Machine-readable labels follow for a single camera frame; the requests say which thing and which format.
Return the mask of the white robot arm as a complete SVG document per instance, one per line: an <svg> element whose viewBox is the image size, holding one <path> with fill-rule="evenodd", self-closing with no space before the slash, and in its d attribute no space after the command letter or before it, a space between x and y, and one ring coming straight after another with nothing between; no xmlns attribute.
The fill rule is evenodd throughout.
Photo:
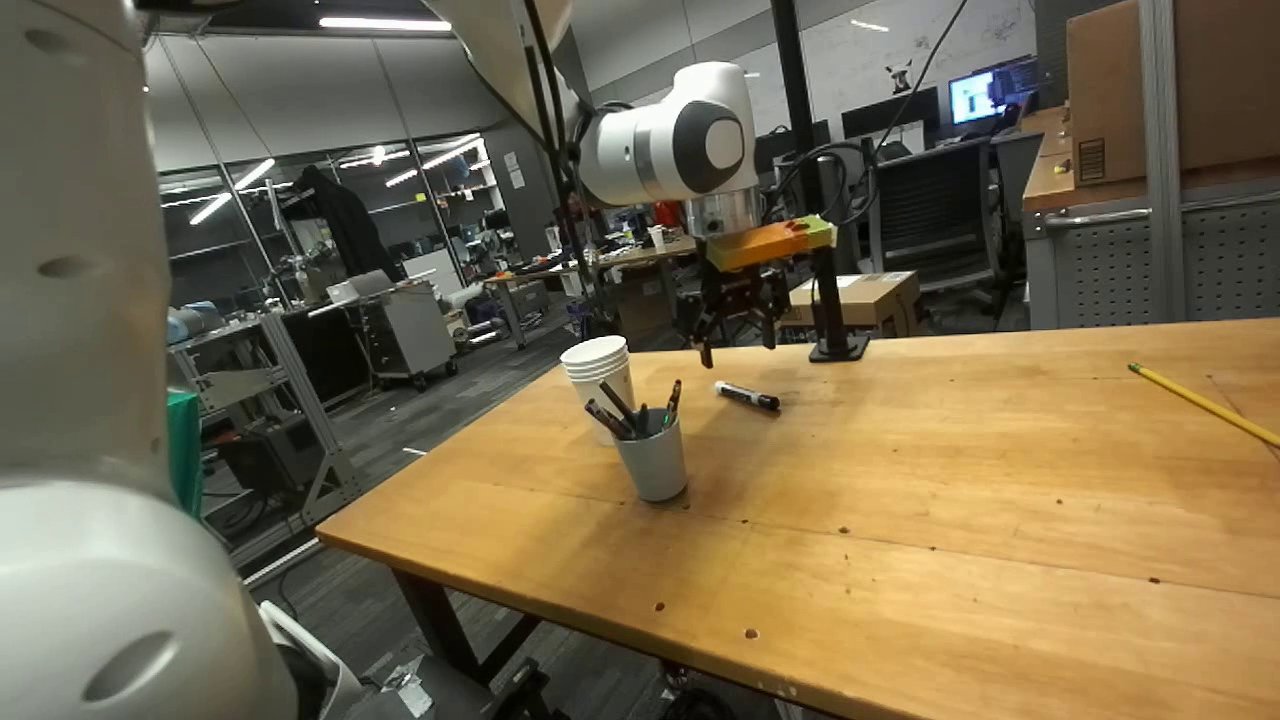
<svg viewBox="0 0 1280 720"><path fill-rule="evenodd" d="M572 23L572 0L425 6L451 23L479 84L544 148L559 210L575 202L694 210L702 289L676 301L676 328L702 363L711 363L734 321L756 321L766 344L780 341L789 307L780 263L793 258L808 258L820 286L812 363L866 354L836 295L836 228L820 213L766 223L752 210L756 133L740 64L683 64L656 99L593 106L554 57Z"/></svg>

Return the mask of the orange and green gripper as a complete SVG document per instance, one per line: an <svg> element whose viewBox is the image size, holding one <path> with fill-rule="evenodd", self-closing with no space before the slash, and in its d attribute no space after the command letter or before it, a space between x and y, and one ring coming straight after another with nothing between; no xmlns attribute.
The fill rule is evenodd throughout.
<svg viewBox="0 0 1280 720"><path fill-rule="evenodd" d="M823 218L793 218L775 223L762 223L736 237L716 237L709 244L709 263L702 267L702 295L695 295L695 321L694 321L694 344L702 358L702 370L716 370L716 328L725 321L725 292L719 273L745 273L756 263L803 258L812 250L831 250L836 228ZM756 273L756 321L766 347L780 344L780 321L789 314L789 277L780 267Z"/></svg>

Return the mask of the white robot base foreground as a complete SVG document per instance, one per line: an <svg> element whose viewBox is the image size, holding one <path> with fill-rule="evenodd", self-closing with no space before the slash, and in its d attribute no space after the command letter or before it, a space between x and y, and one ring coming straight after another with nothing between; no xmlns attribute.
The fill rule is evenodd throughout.
<svg viewBox="0 0 1280 720"><path fill-rule="evenodd" d="M295 720L169 473L132 0L0 0L0 720Z"/></svg>

